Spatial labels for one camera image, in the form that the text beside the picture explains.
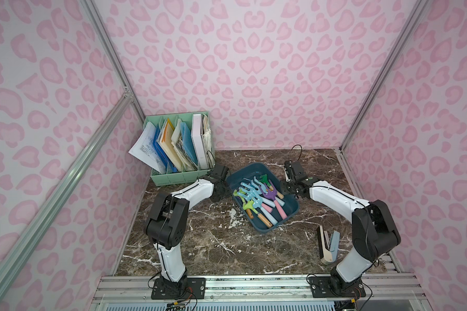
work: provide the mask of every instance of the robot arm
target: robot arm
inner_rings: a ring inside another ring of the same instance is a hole
[[[171,291],[183,293],[187,287],[187,269],[182,261],[180,241],[187,228],[189,209],[204,199],[218,202],[229,195],[230,188],[225,181],[228,171],[226,166],[217,164],[207,175],[182,190],[158,193],[150,208],[144,233],[159,255],[159,282]]]
[[[328,182],[308,177],[299,161],[284,163],[282,194],[296,194],[320,202],[341,214],[352,225],[353,248],[331,271],[330,288],[345,295],[360,282],[366,271],[382,254],[401,242],[386,203],[369,202],[339,190]]]

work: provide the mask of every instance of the white folder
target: white folder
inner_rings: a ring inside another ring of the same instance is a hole
[[[194,149],[197,155],[197,161],[199,163],[200,170],[209,169],[208,160],[205,155],[205,148],[203,142],[203,123],[202,115],[195,114],[192,116],[192,143],[194,144]]]

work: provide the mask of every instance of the paper document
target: paper document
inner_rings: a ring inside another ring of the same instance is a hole
[[[215,158],[212,155],[211,128],[209,127],[209,120],[207,115],[203,116],[203,128],[205,157],[208,161],[209,168],[212,169],[215,167]]]
[[[166,155],[171,160],[173,165],[177,168],[177,170],[179,172],[182,172],[183,162],[176,154],[175,149],[173,148],[173,144],[171,143],[171,136],[173,135],[174,130],[175,127],[171,124],[171,121],[168,119],[163,125],[161,135],[159,137],[159,146],[163,148],[163,151],[166,153]]]
[[[161,137],[161,130],[159,128],[156,128],[156,133],[154,134],[154,139],[152,140],[152,145],[154,146],[154,149],[157,151],[157,154],[159,155],[161,161],[164,163],[164,166],[169,167],[173,173],[178,172],[173,163],[171,163],[171,160],[168,158],[166,153],[164,153],[161,146],[159,146],[159,137]]]
[[[171,136],[171,144],[173,145],[173,149],[175,150],[178,157],[182,160],[182,163],[183,163],[182,171],[184,172],[195,171],[197,170],[197,165],[194,164],[190,158],[188,158],[183,148],[181,123],[182,123],[182,120],[178,118],[176,122],[175,131],[173,132],[173,135]]]
[[[151,122],[148,122],[137,142],[131,147],[129,153],[143,163],[149,165],[154,170],[161,174],[166,173],[166,166],[159,157],[157,151],[152,145],[156,127]]]
[[[203,120],[201,114],[195,114],[192,116],[192,142],[197,155],[197,161],[199,163],[200,170],[209,169],[208,161],[205,155],[205,148],[203,142]]]
[[[182,130],[182,141],[183,141],[183,148],[187,156],[192,160],[192,162],[197,166],[197,155],[194,149],[194,144],[192,142],[192,134],[190,132],[189,127],[185,122],[180,124]]]

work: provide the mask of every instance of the desk file sorter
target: desk file sorter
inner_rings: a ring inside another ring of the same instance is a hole
[[[183,114],[169,114],[169,115],[149,115],[145,117],[143,127],[147,125],[147,122],[151,122],[157,128],[161,128],[164,122],[169,120],[173,123],[173,126],[177,125],[178,118],[182,122],[185,122],[187,126],[192,128],[192,118],[194,114],[208,115],[207,111],[199,112],[186,112]],[[215,155],[215,149],[212,146],[212,155]],[[156,184],[156,186],[165,186],[165,185],[174,185],[177,183],[193,183],[198,177],[205,175],[210,169],[206,170],[196,170],[191,172],[182,172],[182,173],[173,173],[171,168],[168,166],[166,168],[166,174],[161,174],[158,171],[152,169],[150,178]]]

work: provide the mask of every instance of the pink spot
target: pink spot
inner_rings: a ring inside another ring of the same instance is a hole
[[[38,205],[33,200],[18,203],[9,213],[9,223],[12,225],[29,224],[38,212]]]
[[[62,295],[57,299],[57,302],[55,304],[56,309],[64,309],[67,308],[73,303],[74,301],[74,296],[73,296],[73,289],[67,289],[65,290]]]
[[[40,280],[33,282],[17,304],[16,310],[27,310],[28,308],[38,309],[43,301],[42,283]]]
[[[66,249],[71,245],[71,243],[74,243],[75,241],[76,233],[74,231],[68,231],[64,233],[64,235],[61,238],[61,248]]]
[[[417,252],[416,250],[411,250],[409,255],[410,262],[412,263],[413,267],[425,268],[424,257],[419,252]]]
[[[467,293],[463,289],[455,284],[450,284],[448,287],[450,288],[448,296],[450,296],[454,302],[458,302],[462,305],[467,304]]]
[[[452,194],[459,202],[467,199],[467,180],[456,180],[453,183]]]
[[[66,283],[68,280],[66,279],[66,271],[65,270],[59,270],[54,274],[52,279],[50,280],[50,283],[47,287],[48,291],[59,291],[66,286]]]
[[[457,228],[452,226],[443,229],[443,236],[455,244],[460,244],[462,242],[462,234]]]
[[[0,260],[6,257],[7,253],[11,250],[18,239],[19,235],[15,232],[6,233],[0,236]]]
[[[57,253],[50,253],[47,257],[38,262],[37,269],[39,273],[51,275],[54,273],[55,266],[59,263],[59,255]]]
[[[35,103],[43,103],[48,97],[48,90],[43,81],[38,77],[38,74],[33,74],[25,79],[16,87],[24,93],[24,95]]]

